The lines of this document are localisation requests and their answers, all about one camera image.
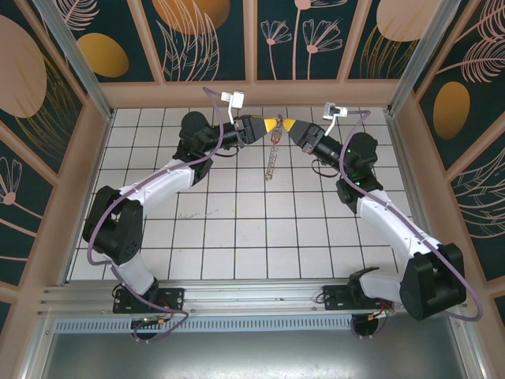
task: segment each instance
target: metal mounting plate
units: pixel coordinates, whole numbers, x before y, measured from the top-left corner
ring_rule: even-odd
[[[163,306],[166,302],[172,310],[182,310],[184,304],[184,288],[160,288],[158,304]],[[146,306],[142,302],[137,301],[125,289],[118,289],[114,297],[114,306],[112,313],[160,313],[159,310],[154,310]]]

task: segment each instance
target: grid floor tile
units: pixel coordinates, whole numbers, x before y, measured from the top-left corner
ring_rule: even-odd
[[[213,125],[218,122],[210,107],[118,110],[93,193],[137,182],[167,164],[188,111],[203,113]],[[361,130],[379,142],[377,178],[393,202],[412,216],[382,110],[371,111]],[[227,119],[225,107],[219,113]],[[322,118],[322,107],[244,107],[237,114],[282,114],[324,128],[330,123]],[[358,119],[339,118],[330,135],[345,140]],[[147,214],[141,255],[158,279],[342,278],[371,265],[401,269],[383,236],[340,202],[338,178],[312,172],[313,157],[293,146],[286,132],[274,177],[265,182],[270,146],[267,135],[238,156],[214,157],[206,178]],[[314,169],[335,173],[318,163]],[[113,279],[109,269],[88,264],[87,247],[79,238],[68,280]],[[95,252],[93,256],[100,259]]]

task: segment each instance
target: white bracket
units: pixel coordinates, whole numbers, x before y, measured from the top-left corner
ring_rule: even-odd
[[[326,130],[326,133],[324,134],[327,136],[330,134],[331,130],[335,126],[337,122],[337,117],[347,117],[347,108],[345,107],[336,107],[335,103],[326,103],[324,104],[324,112],[323,112],[323,119],[325,120],[331,120],[330,126],[328,126],[328,129]]]
[[[228,117],[230,118],[230,122],[232,124],[235,123],[234,116],[231,114],[231,108],[233,109],[242,109],[244,105],[244,92],[242,91],[234,91],[233,94],[229,92],[221,93],[221,100],[226,101],[228,104]]]

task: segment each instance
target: black cable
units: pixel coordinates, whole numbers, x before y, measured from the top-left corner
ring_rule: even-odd
[[[333,296],[328,296],[327,298],[323,298],[323,301],[320,301],[320,297],[321,296],[324,296],[324,292],[321,292],[320,294],[318,294],[316,296],[316,303],[317,304],[324,304],[324,302],[326,302],[329,298],[332,298]]]
[[[222,158],[232,158],[232,157],[234,157],[234,156],[236,156],[238,154],[238,146],[232,146],[232,148],[236,148],[237,149],[237,152],[235,152],[235,154],[227,155],[227,154],[218,154],[218,153],[216,153],[215,155],[216,156],[221,156]]]
[[[112,292],[110,293],[112,295],[113,298],[116,298],[116,290],[119,288],[119,287],[123,287],[122,283],[118,283],[116,284],[116,286],[112,289]]]
[[[327,174],[323,174],[321,171],[317,171],[315,168],[314,168],[314,162],[318,162],[319,160],[318,159],[315,159],[312,161],[312,171],[314,171],[316,174],[318,174],[319,176],[322,176],[324,178],[336,178],[337,175],[339,175],[339,173],[337,172],[335,175],[327,175]]]

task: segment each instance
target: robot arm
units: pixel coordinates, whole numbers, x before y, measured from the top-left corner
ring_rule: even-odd
[[[241,148],[245,144],[252,144],[268,133],[275,123],[271,118],[250,115],[236,118],[233,123],[223,125],[222,147]],[[201,113],[189,112],[182,119],[179,137],[181,140],[173,159],[142,182],[156,176],[160,171],[166,173],[122,201],[100,228],[93,246],[94,250],[107,257],[126,283],[149,302],[155,302],[158,297],[158,282],[140,257],[144,217],[168,197],[194,186],[205,177],[212,165],[211,159],[177,170],[170,168],[182,162],[193,162],[213,150],[218,144],[219,129],[210,126]],[[138,184],[133,183],[120,189],[104,186],[98,191],[84,224],[85,241],[89,242],[95,225],[110,204]]]
[[[318,125],[297,120],[285,120],[291,140],[304,152],[314,155],[323,164],[339,170],[342,151],[340,142],[327,136]],[[466,290],[455,275],[422,242],[427,240],[464,276],[461,250],[454,244],[443,245],[410,222],[423,237],[416,235],[393,214],[403,215],[392,203],[372,172],[377,161],[377,141],[366,133],[353,135],[344,158],[344,170],[350,180],[363,190],[383,200],[384,207],[357,192],[343,178],[336,182],[342,203],[377,229],[390,243],[406,266],[403,274],[378,268],[366,268],[350,276],[348,287],[356,302],[360,298],[383,298],[401,303],[415,319],[422,320],[466,300]]]

